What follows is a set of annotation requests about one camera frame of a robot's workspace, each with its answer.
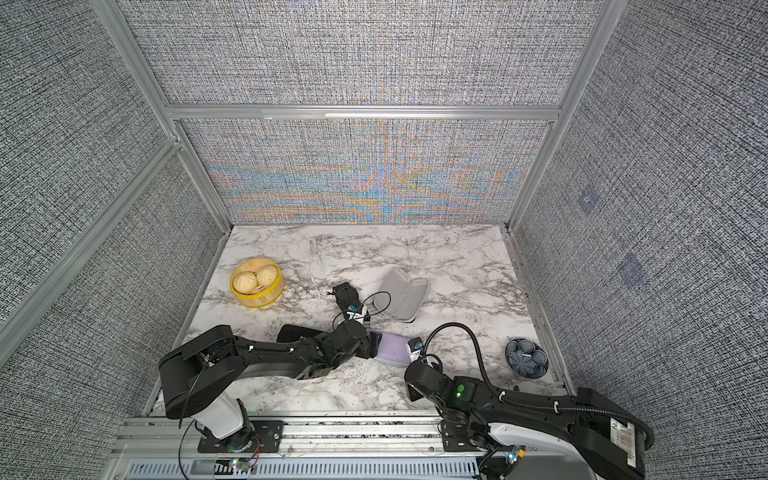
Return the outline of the grey zippered case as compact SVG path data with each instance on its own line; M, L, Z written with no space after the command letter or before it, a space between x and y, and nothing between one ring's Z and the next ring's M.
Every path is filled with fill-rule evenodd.
M300 325L286 324L278 332L276 341L278 343L292 343L300 341L303 338L314 338L323 334L323 330L309 328Z

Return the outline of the black umbrella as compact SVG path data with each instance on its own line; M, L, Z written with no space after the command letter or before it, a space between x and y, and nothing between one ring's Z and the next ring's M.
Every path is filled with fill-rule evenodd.
M362 308L359 293L349 282L333 286L328 294L334 297L341 312L359 312Z

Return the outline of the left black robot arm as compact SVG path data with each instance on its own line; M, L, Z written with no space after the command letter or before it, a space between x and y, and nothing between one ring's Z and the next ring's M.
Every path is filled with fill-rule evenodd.
M206 435L238 442L251 435L251 428L242 402L226 393L232 383L257 377L325 377L352 358L374 358L380 341L379 333L354 320L291 342L249 340L228 325L215 326L159 360L165 415L179 421L192 418Z

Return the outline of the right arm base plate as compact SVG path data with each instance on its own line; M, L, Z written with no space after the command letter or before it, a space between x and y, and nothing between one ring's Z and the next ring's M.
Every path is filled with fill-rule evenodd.
M443 450L446 453L477 453L480 449L471 443L466 432L453 422L443 419L438 430L441 435Z

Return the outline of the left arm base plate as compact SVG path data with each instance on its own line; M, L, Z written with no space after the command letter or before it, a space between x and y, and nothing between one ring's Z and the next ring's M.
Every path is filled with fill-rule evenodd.
M246 427L227 439L217 439L204 428L197 452L203 454L277 453L285 423L281 420L252 420Z

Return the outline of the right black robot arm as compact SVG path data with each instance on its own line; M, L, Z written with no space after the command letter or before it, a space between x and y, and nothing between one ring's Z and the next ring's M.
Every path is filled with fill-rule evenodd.
M487 451L546 446L583 460L604 479L644 479L654 434L645 422L607 397L580 387L574 395L534 395L454 378L419 360L406 385L429 400L449 440Z

